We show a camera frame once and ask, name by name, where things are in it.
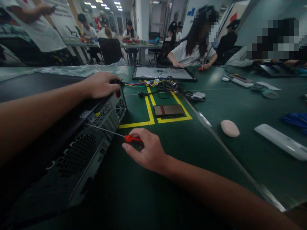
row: logo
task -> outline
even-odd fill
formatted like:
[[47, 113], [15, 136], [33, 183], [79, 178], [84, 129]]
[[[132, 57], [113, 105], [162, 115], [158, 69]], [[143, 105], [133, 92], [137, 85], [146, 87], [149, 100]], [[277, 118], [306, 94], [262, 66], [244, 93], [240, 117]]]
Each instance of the logo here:
[[188, 16], [194, 16], [194, 11], [195, 11], [195, 8], [193, 8], [192, 11], [188, 11]]

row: ceiling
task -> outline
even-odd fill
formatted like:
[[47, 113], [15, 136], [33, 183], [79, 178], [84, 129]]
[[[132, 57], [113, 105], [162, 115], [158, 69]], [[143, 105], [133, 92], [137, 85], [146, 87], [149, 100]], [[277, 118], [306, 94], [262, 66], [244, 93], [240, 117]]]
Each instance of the ceiling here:
[[[123, 12], [123, 13], [129, 13], [131, 11], [132, 8], [132, 0], [115, 0], [115, 2], [120, 2], [121, 6], [122, 6], [122, 11], [119, 11], [117, 9], [117, 5], [114, 4], [114, 0], [102, 0], [103, 3], [99, 3], [96, 2], [96, 0], [79, 0], [80, 1], [80, 5], [83, 9], [88, 9], [89, 12], [92, 12], [92, 8], [90, 5], [86, 5], [84, 2], [90, 2], [91, 5], [96, 6], [97, 10], [101, 10], [101, 11], [113, 11], [113, 12]], [[110, 10], [106, 10], [104, 6], [101, 6], [101, 4], [106, 4]]]

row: black t-shirt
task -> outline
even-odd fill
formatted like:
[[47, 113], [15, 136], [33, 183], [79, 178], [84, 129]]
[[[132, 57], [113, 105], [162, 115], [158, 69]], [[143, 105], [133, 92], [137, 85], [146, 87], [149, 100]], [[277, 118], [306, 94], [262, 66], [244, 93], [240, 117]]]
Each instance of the black t-shirt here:
[[234, 32], [231, 31], [221, 37], [220, 43], [218, 44], [216, 53], [218, 58], [223, 57], [223, 53], [226, 52], [229, 48], [233, 47], [234, 44], [236, 43], [238, 38], [238, 35]]

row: hand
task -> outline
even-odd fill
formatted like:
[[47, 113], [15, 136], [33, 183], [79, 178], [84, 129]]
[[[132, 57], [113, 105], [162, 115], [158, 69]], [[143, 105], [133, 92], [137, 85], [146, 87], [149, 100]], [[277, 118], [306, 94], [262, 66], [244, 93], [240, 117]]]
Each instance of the hand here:
[[184, 68], [184, 67], [185, 67], [184, 64], [181, 64], [180, 62], [177, 62], [177, 61], [174, 61], [174, 62], [173, 62], [173, 66], [175, 66], [175, 67], [181, 67], [181, 68]]
[[278, 62], [279, 61], [279, 59], [272, 59], [271, 60], [271, 62], [273, 62], [273, 63], [276, 63], [276, 62]]
[[88, 98], [102, 98], [110, 95], [114, 91], [118, 91], [118, 84], [109, 84], [110, 80], [121, 79], [111, 73], [99, 72], [79, 82], [82, 91], [86, 93]]
[[260, 62], [261, 64], [263, 64], [263, 63], [264, 63], [264, 60], [261, 59], [261, 58], [259, 58], [259, 59], [254, 59], [254, 62]]
[[284, 63], [285, 63], [286, 65], [294, 65], [296, 62], [298, 62], [298, 60], [287, 60], [287, 61], [285, 61]]
[[41, 3], [37, 7], [40, 9], [42, 15], [51, 15], [54, 12], [54, 9], [46, 3]]
[[136, 163], [157, 173], [160, 173], [161, 170], [166, 168], [169, 156], [165, 154], [157, 135], [152, 134], [144, 128], [135, 128], [129, 135], [139, 137], [145, 146], [144, 149], [138, 151], [130, 144], [122, 144], [126, 153], [132, 157]]
[[206, 70], [208, 69], [209, 67], [211, 66], [211, 62], [207, 63], [207, 64], [204, 64], [202, 67], [201, 67], [201, 70]]

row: computer case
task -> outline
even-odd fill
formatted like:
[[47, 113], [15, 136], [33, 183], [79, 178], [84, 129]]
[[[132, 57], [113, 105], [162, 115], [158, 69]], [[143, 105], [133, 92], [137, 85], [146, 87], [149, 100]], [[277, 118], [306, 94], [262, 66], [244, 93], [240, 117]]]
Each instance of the computer case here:
[[[0, 83], [0, 102], [83, 80], [34, 73]], [[0, 226], [41, 219], [79, 205], [127, 107], [122, 90], [75, 107], [0, 170]]]

